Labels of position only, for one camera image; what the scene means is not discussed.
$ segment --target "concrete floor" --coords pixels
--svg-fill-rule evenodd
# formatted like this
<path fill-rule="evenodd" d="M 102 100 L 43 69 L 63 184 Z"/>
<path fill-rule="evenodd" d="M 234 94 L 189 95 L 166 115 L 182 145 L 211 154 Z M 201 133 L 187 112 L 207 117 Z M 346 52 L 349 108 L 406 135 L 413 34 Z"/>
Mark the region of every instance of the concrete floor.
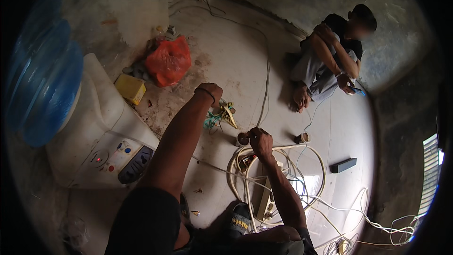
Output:
<path fill-rule="evenodd" d="M 292 138 L 300 134 L 310 123 L 310 116 L 319 103 L 312 102 L 302 114 L 289 109 L 292 86 L 289 82 L 289 69 L 282 59 L 286 51 L 297 51 L 301 40 L 285 31 L 282 23 L 260 12 L 232 3 L 227 0 L 209 0 L 212 6 L 223 9 L 227 18 L 246 25 L 257 27 L 266 34 L 271 62 L 269 76 L 269 112 L 261 124 L 273 135 L 274 145 L 294 144 Z M 206 7 L 196 0 L 169 0 L 169 14 L 184 6 Z M 170 24 L 184 34 L 189 42 L 192 67 L 175 86 L 157 88 L 146 84 L 144 101 L 151 100 L 148 108 L 142 101 L 136 110 L 150 128 L 160 135 L 178 110 L 189 100 L 193 90 L 201 82 L 214 82 L 223 88 L 223 98 L 234 102 L 234 115 L 238 129 L 223 124 L 223 132 L 201 135 L 194 156 L 225 169 L 237 147 L 235 136 L 243 130 L 255 127 L 261 111 L 266 82 L 266 47 L 263 35 L 252 29 L 213 17 L 200 8 L 184 8 L 170 17 Z M 322 199 L 338 208 L 359 206 L 359 192 L 371 189 L 374 170 L 375 132 L 370 101 L 367 97 L 347 96 L 337 89 L 334 95 L 324 101 L 316 111 L 309 128 L 312 135 L 310 146 L 314 147 L 327 167 L 350 157 L 357 158 L 357 165 L 346 172 L 331 174 L 327 169 L 326 185 Z M 303 148 L 287 150 L 296 161 Z M 321 167 L 314 153 L 305 150 L 299 159 L 298 167 L 307 179 L 310 190 L 317 190 L 321 183 Z M 261 175 L 257 165 L 252 171 Z M 192 223 L 205 228 L 235 200 L 222 172 L 190 162 L 183 192 L 191 210 L 199 210 L 200 216 L 191 215 Z M 203 194 L 194 191 L 201 188 Z M 242 185 L 238 183 L 239 194 Z M 107 244 L 109 230 L 122 200 L 130 188 L 119 190 L 71 190 L 69 215 L 82 218 L 87 225 L 89 238 L 82 247 L 86 254 L 102 254 Z M 316 204 L 326 216 L 342 231 L 353 229 L 360 220 L 357 212 L 338 212 Z M 323 216 L 308 209 L 307 223 L 312 241 L 318 246 L 338 234 Z M 360 232 L 363 224 L 349 234 Z"/>

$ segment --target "blue phone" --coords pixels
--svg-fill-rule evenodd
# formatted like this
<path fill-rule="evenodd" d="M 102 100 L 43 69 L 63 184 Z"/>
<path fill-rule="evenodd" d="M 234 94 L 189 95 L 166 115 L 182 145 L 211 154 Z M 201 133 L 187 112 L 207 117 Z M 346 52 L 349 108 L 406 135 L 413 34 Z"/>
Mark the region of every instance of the blue phone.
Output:
<path fill-rule="evenodd" d="M 359 88 L 354 88 L 354 87 L 351 87 L 351 86 L 349 86 L 349 88 L 351 88 L 351 89 L 354 91 L 354 93 L 360 93 L 360 94 L 362 94 L 363 96 L 365 96 L 365 93 L 364 93 L 361 89 L 359 89 Z"/>

